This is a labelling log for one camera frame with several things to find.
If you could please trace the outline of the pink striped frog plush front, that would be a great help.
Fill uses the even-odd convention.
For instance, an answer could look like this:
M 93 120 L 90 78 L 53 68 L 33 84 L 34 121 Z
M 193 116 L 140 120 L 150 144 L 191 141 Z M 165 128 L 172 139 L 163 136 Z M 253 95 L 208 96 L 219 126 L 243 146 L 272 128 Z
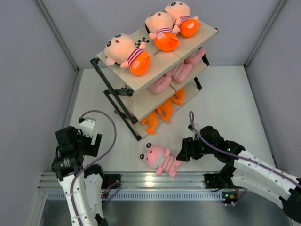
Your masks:
M 177 168 L 181 165 L 181 161 L 176 160 L 171 155 L 170 149 L 165 149 L 151 143 L 146 144 L 144 153 L 139 155 L 140 160 L 144 161 L 150 168 L 155 170 L 157 176 L 167 173 L 174 178 L 177 174 Z

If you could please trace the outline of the pink striped frog plush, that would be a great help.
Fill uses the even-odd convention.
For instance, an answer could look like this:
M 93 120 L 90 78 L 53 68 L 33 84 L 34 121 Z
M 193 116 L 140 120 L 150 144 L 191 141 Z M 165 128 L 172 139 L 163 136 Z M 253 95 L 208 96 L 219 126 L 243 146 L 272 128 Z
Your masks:
M 148 88 L 156 94 L 161 93 L 169 87 L 171 80 L 171 76 L 164 75 L 155 82 L 151 83 Z
M 191 54 L 189 57 L 187 57 L 184 60 L 184 63 L 191 64 L 192 67 L 195 67 L 202 61 L 202 57 L 205 55 L 205 53 L 206 53 L 206 50 L 203 48 L 200 48 L 196 52 Z
M 170 149 L 165 149 L 151 143 L 146 144 L 144 153 L 139 155 L 140 160 L 144 161 L 150 168 L 155 170 L 157 176 L 167 173 L 174 178 L 177 174 L 177 168 L 181 165 L 181 161 L 176 160 L 171 155 Z
M 170 70 L 171 77 L 178 83 L 182 83 L 186 81 L 188 78 L 191 70 L 193 68 L 193 65 L 188 63 L 180 63 L 176 67 L 174 67 L 172 70 Z

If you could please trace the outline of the pink striped frog plush back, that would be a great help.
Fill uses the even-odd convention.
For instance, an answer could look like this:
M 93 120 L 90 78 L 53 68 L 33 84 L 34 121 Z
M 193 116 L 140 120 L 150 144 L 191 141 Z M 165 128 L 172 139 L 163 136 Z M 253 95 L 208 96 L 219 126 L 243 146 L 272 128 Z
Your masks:
M 188 63 L 180 63 L 176 67 L 174 67 L 172 70 L 170 70 L 171 77 L 178 83 L 182 83 L 186 81 L 188 78 L 191 70 L 193 68 L 193 65 Z

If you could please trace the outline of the black-haired boy doll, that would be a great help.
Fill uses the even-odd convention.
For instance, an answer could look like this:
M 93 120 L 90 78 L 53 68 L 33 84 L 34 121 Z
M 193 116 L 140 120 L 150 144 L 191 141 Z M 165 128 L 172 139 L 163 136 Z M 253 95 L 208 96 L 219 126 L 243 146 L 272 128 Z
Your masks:
M 117 34 L 109 40 L 104 48 L 104 55 L 108 65 L 118 64 L 135 76 L 145 74 L 151 63 L 146 44 L 137 47 L 132 37 L 125 33 Z

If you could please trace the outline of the boy doll orange shorts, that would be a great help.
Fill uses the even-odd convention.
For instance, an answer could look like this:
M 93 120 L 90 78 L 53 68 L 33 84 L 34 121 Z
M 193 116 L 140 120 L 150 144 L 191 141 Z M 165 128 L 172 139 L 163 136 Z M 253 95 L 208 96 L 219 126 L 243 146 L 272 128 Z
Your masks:
M 180 28 L 174 25 L 172 17 L 166 12 L 155 12 L 145 19 L 145 27 L 149 38 L 154 40 L 155 46 L 169 52 L 175 50 L 179 45 L 177 34 Z

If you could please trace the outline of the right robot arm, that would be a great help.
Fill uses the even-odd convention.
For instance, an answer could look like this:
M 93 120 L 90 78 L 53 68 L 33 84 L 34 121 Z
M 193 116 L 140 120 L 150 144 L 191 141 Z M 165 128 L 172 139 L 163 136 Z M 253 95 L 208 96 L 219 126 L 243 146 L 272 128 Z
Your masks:
M 301 221 L 301 179 L 272 167 L 242 145 L 224 138 L 212 126 L 183 139 L 177 160 L 189 162 L 213 155 L 224 163 L 219 173 L 206 174 L 207 188 L 244 188 L 276 204 L 290 219 Z

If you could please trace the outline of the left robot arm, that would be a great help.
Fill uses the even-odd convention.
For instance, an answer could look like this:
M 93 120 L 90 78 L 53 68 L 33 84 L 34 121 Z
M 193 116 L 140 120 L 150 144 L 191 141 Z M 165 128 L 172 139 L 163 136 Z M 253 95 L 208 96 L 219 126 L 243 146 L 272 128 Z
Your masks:
M 84 156 L 96 157 L 102 139 L 94 126 L 68 126 L 55 133 L 58 146 L 52 171 L 63 189 L 71 223 L 74 226 L 106 226 L 102 210 L 101 187 L 106 176 L 99 164 L 83 167 Z

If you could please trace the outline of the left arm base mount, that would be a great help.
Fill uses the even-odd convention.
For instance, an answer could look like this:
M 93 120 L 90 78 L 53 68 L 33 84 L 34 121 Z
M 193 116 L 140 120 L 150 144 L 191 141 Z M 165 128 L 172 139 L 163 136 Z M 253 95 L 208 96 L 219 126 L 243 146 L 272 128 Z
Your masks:
M 104 174 L 102 177 L 102 186 L 103 190 L 107 189 L 114 183 L 121 182 L 121 175 L 120 174 Z

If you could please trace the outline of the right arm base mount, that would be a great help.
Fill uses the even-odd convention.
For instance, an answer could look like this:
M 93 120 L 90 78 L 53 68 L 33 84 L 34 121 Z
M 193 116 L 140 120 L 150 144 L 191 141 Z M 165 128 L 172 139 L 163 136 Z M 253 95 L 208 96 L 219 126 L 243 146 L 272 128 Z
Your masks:
M 234 188 L 230 177 L 219 173 L 209 173 L 204 175 L 206 189 Z

